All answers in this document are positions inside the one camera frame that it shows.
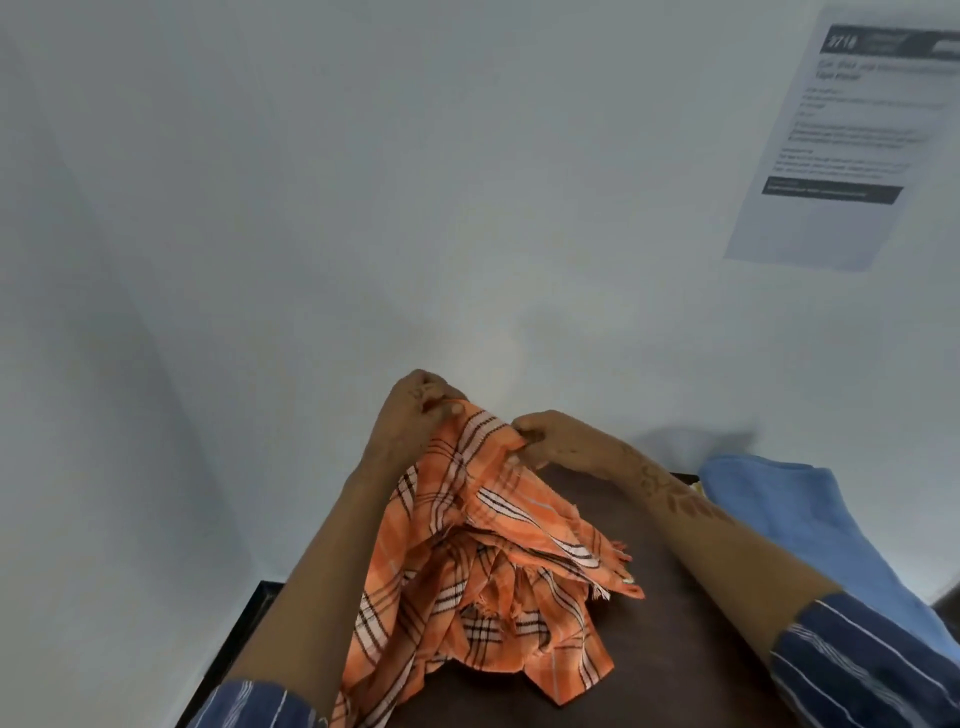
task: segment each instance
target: printed notice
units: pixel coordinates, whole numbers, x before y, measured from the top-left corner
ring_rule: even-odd
[[[960,95],[960,21],[824,10],[727,258],[863,271]]]

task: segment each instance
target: wall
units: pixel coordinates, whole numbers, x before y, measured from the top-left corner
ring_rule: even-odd
[[[172,726],[252,562],[3,34],[0,108],[4,723]]]
[[[960,137],[869,273],[722,259],[820,7],[12,0],[4,15],[276,575],[390,383],[421,365],[502,416],[565,409],[675,468],[729,447],[830,466],[931,598],[960,564]]]

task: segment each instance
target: orange plaid scarf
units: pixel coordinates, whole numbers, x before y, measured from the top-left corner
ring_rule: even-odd
[[[523,438],[476,405],[463,406],[387,505],[336,728],[384,725],[447,660],[523,670],[563,705],[613,668],[587,599],[643,597],[621,545],[533,472],[506,464]]]

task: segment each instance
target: sleeve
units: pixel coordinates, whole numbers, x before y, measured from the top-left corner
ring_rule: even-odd
[[[219,686],[189,728],[326,728],[326,719],[279,685],[237,680]]]
[[[960,726],[960,667],[848,594],[807,606],[770,655],[814,728]]]

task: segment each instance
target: forearm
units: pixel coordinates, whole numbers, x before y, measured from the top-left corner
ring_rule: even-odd
[[[273,682],[330,717],[377,530],[396,477],[363,462],[228,679]]]
[[[814,599],[840,586],[620,444],[605,473],[643,505],[678,559],[764,661]]]

